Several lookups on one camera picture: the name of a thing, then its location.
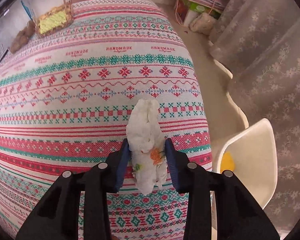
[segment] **sheer gray curtain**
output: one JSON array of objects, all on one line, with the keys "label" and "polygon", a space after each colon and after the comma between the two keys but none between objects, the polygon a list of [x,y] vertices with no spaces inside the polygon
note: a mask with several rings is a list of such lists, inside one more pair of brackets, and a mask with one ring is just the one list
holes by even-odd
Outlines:
[{"label": "sheer gray curtain", "polygon": [[300,218],[300,9],[294,0],[230,0],[210,40],[249,124],[266,117],[273,126],[278,185],[265,211],[289,231]]}]

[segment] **floor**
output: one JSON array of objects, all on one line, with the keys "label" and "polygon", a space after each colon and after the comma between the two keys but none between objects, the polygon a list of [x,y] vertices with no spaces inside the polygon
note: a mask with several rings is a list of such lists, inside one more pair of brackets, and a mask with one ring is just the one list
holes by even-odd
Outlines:
[{"label": "floor", "polygon": [[248,127],[245,115],[232,101],[227,90],[232,74],[210,56],[207,36],[193,33],[189,28],[179,25],[175,21],[172,6],[163,4],[158,6],[168,16],[192,57],[208,120],[212,153],[214,153],[214,142]]}]

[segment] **patterned tablecloth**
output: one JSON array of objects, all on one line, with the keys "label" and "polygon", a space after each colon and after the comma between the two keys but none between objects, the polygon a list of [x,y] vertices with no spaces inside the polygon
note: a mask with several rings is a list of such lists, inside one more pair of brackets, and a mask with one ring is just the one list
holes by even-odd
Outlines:
[{"label": "patterned tablecloth", "polygon": [[[163,133],[211,170],[193,63],[163,12],[146,0],[88,0],[74,13],[69,28],[33,37],[0,63],[0,224],[13,237],[62,171],[87,171],[119,149],[140,98],[159,101]],[[168,175],[163,190],[143,196],[131,170],[108,195],[113,234],[182,239],[187,194]]]}]

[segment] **metal pin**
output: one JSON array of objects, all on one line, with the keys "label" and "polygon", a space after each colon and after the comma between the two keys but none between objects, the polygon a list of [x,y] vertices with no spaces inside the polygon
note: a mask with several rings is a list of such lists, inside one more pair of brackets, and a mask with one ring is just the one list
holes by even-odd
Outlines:
[{"label": "metal pin", "polygon": [[231,178],[233,176],[233,172],[232,171],[225,171],[223,173],[226,177]]},{"label": "metal pin", "polygon": [[103,170],[103,169],[105,169],[106,167],[108,167],[108,164],[107,164],[107,163],[99,163],[99,164],[98,164],[98,168],[99,168],[99,169],[102,169],[102,170]]},{"label": "metal pin", "polygon": [[62,173],[62,177],[64,177],[64,178],[69,178],[70,176],[71,176],[71,171],[64,171]]},{"label": "metal pin", "polygon": [[189,169],[195,169],[197,167],[197,164],[196,163],[188,163],[187,166]]}]

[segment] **jar of nuts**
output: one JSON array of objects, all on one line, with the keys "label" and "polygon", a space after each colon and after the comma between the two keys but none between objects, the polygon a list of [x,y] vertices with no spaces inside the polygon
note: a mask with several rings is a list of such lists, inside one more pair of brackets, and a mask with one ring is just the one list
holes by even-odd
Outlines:
[{"label": "jar of nuts", "polygon": [[17,52],[35,32],[35,24],[21,0],[7,0],[0,7],[0,42],[11,53]]},{"label": "jar of nuts", "polygon": [[25,0],[38,37],[45,37],[73,22],[71,0]]}]

